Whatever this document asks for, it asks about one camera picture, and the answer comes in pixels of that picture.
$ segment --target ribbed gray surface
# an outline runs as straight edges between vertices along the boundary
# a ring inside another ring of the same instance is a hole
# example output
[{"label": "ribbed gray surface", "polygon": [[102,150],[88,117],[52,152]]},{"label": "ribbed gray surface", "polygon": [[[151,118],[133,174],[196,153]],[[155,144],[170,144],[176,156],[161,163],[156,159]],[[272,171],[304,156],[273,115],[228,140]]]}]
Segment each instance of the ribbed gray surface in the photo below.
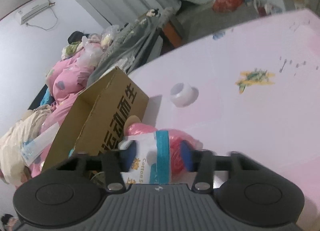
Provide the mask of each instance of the ribbed gray surface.
[{"label": "ribbed gray surface", "polygon": [[[223,213],[208,195],[187,185],[133,185],[121,195],[107,197],[101,209],[81,224],[51,231],[300,231],[294,224],[278,228],[252,227]],[[44,229],[23,225],[19,231]]]}]

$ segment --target black circular joint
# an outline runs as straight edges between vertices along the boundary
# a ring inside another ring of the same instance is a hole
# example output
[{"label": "black circular joint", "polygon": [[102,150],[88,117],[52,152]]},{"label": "black circular joint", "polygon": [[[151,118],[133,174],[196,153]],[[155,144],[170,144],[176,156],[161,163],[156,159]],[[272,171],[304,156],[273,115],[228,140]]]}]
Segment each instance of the black circular joint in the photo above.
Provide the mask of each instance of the black circular joint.
[{"label": "black circular joint", "polygon": [[18,188],[13,206],[20,219],[41,228],[62,228],[94,214],[101,203],[98,186],[73,171],[48,170]]},{"label": "black circular joint", "polygon": [[244,190],[247,199],[256,204],[271,205],[281,199],[281,191],[273,185],[256,183]]},{"label": "black circular joint", "polygon": [[46,205],[59,205],[73,197],[73,189],[64,184],[48,184],[38,189],[36,198]]},{"label": "black circular joint", "polygon": [[256,227],[294,223],[304,206],[302,191],[272,171],[241,171],[223,183],[215,197],[232,218]]}]

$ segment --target table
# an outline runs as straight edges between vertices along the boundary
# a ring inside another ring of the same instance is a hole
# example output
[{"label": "table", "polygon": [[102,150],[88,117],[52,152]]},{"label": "table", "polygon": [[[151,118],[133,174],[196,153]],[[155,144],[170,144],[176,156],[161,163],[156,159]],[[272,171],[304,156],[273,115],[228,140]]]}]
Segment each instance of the table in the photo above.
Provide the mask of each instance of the table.
[{"label": "table", "polygon": [[[320,209],[320,19],[305,9],[254,20],[175,49],[130,78],[150,97],[143,122],[180,129],[218,155],[239,151],[297,184],[305,228]],[[271,85],[235,84],[242,71],[275,73]],[[198,90],[176,108],[171,87]]]}]

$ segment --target air conditioner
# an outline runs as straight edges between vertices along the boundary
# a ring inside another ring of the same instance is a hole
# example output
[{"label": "air conditioner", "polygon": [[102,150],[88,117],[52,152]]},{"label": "air conditioner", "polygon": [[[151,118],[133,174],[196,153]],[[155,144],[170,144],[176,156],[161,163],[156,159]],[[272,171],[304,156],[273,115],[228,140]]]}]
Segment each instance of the air conditioner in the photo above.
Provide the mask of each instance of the air conditioner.
[{"label": "air conditioner", "polygon": [[48,7],[49,0],[34,0],[18,10],[18,12],[16,13],[16,20],[20,25],[22,25]]}]

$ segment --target crosshair logo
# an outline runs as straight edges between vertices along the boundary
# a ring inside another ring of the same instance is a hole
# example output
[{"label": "crosshair logo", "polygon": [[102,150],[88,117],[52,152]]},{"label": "crosshair logo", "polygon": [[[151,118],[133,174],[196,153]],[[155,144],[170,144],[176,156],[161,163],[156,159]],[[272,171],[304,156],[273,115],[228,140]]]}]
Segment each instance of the crosshair logo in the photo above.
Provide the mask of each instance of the crosshair logo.
[{"label": "crosshair logo", "polygon": [[160,192],[161,190],[163,190],[163,187],[158,186],[158,187],[155,188],[155,190]]}]

